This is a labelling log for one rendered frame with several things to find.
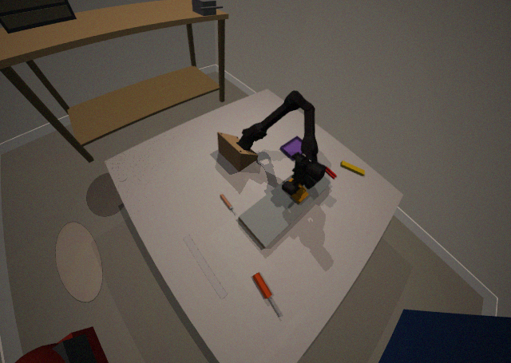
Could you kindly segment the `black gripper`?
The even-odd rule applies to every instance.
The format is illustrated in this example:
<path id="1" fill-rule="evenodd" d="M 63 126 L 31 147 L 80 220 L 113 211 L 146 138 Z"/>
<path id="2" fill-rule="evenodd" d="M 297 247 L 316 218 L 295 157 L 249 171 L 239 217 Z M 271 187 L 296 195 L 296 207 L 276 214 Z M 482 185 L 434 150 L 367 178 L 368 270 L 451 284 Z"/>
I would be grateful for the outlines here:
<path id="1" fill-rule="evenodd" d="M 299 190 L 299 184 L 301 184 L 303 186 L 302 181 L 300 182 L 300 178 L 301 177 L 303 178 L 307 174 L 307 172 L 302 172 L 302 173 L 297 172 L 295 170 L 295 168 L 292 169 L 292 171 L 294 172 L 294 175 L 291 177 L 291 178 L 293 178 L 293 180 L 292 180 L 293 183 L 290 181 L 287 181 L 286 183 L 284 183 L 282 185 L 282 189 L 289 195 L 294 195 Z"/>

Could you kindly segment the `grey panel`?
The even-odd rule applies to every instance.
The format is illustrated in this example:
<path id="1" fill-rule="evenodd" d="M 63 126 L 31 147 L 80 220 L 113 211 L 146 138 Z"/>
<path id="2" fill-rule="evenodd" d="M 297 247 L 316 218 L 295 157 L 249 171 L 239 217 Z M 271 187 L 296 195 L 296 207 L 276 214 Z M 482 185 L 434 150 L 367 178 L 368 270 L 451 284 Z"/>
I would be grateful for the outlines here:
<path id="1" fill-rule="evenodd" d="M 309 195 L 298 203 L 282 189 L 293 175 L 238 217 L 264 249 L 331 184 L 324 176 L 309 190 L 303 185 Z"/>

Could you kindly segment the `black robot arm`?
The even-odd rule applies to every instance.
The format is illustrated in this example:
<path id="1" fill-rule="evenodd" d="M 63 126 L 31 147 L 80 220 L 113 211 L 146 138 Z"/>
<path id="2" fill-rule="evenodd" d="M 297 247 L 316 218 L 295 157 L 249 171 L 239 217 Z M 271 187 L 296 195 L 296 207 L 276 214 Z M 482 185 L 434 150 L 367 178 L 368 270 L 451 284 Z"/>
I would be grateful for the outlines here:
<path id="1" fill-rule="evenodd" d="M 306 101 L 299 91 L 294 90 L 290 92 L 283 104 L 262 122 L 244 129 L 242 131 L 243 135 L 236 143 L 243 150 L 250 150 L 253 142 L 263 139 L 267 135 L 267 130 L 272 125 L 279 121 L 284 115 L 298 108 L 304 110 L 305 128 L 301 152 L 305 154 L 305 156 L 296 152 L 291 157 L 295 159 L 295 170 L 297 172 L 307 172 L 303 178 L 300 178 L 300 182 L 302 181 L 306 189 L 309 190 L 324 177 L 327 166 L 317 162 L 318 145 L 315 139 L 315 107 L 312 103 Z"/>

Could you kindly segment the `yellow rectangular bar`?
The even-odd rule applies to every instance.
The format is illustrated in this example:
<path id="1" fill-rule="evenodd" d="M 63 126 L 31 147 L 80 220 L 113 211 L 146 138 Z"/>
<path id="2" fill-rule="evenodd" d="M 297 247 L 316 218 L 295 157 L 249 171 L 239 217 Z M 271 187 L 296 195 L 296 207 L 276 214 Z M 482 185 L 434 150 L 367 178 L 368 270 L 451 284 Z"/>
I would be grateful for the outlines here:
<path id="1" fill-rule="evenodd" d="M 346 169 L 349 169 L 349 170 L 351 170 L 351 171 L 353 171 L 353 172 L 355 172 L 355 173 L 357 173 L 357 174 L 359 174 L 361 176 L 365 175 L 365 170 L 363 170 L 361 168 L 358 168 L 358 167 L 354 166 L 353 164 L 350 164 L 350 163 L 342 161 L 340 166 L 342 166 L 342 167 L 344 167 Z"/>

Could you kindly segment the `purple rectangular tray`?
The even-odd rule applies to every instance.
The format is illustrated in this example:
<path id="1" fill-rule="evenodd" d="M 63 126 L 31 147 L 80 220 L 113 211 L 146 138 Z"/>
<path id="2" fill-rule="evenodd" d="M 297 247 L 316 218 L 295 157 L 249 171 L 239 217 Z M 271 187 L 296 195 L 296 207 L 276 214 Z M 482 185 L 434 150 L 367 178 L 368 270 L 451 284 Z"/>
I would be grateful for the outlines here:
<path id="1" fill-rule="evenodd" d="M 302 140 L 296 136 L 295 138 L 289 140 L 286 144 L 282 145 L 280 147 L 280 150 L 282 150 L 287 156 L 289 156 L 293 161 L 295 160 L 291 156 L 293 156 L 296 152 L 299 152 L 300 154 L 303 154 L 301 152 L 301 144 Z"/>

